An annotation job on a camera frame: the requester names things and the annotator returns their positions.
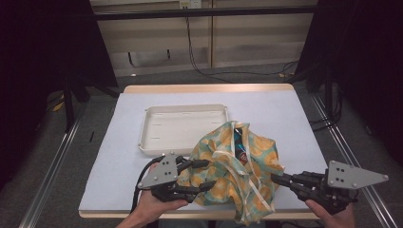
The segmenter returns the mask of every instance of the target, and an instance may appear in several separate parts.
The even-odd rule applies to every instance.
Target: electrical outlet
[[[190,1],[189,0],[181,0],[179,1],[179,9],[190,9]]]
[[[179,9],[201,9],[202,0],[181,0],[179,1]]]
[[[191,9],[201,9],[202,0],[190,0],[190,8]]]

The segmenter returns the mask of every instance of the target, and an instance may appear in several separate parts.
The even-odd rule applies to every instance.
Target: floral fabric
[[[236,156],[239,145],[234,138],[238,142],[239,136],[244,151],[242,159]],[[284,168],[278,162],[275,141],[249,131],[249,123],[227,122],[208,133],[193,149],[190,159],[211,162],[204,168],[183,170],[179,185],[199,186],[217,181],[210,191],[199,194],[196,203],[234,203],[235,221],[245,225],[274,212],[273,198],[278,186],[270,177],[282,175]]]

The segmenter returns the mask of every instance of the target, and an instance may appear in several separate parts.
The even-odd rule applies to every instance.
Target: table
[[[289,174],[327,168],[294,88],[278,84],[132,85],[121,94],[79,207],[83,218],[124,218],[137,178],[150,158],[137,144],[144,110],[154,105],[223,104],[229,120],[250,124],[257,135],[277,142],[279,161]],[[191,203],[161,219],[232,219],[232,205]],[[317,219],[297,196],[280,187],[276,213],[264,219]]]

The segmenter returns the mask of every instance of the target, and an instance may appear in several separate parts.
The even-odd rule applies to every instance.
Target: wooden table edge
[[[129,85],[124,93],[257,92],[294,90],[290,84]]]
[[[95,213],[79,211],[80,217],[84,219],[124,219],[128,213]],[[201,219],[201,220],[231,220],[234,219],[235,211],[223,212],[192,212],[192,213],[165,213],[160,216],[160,219]],[[301,220],[301,219],[319,219],[309,210],[297,212],[276,212],[264,217],[262,220]]]

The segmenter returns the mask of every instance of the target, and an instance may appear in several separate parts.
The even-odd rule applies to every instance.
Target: robotic arm
[[[329,162],[325,174],[304,171],[292,176],[272,175],[274,183],[290,188],[302,201],[316,201],[331,215],[345,210],[350,202],[357,202],[359,188],[388,179],[387,175],[337,161]]]
[[[143,180],[139,180],[137,188],[151,190],[158,200],[186,200],[190,203],[199,193],[210,190],[216,183],[209,181],[199,187],[177,184],[178,176],[184,169],[206,167],[210,163],[208,160],[187,160],[183,156],[176,157],[175,153],[171,152],[155,159],[155,162],[159,164]]]

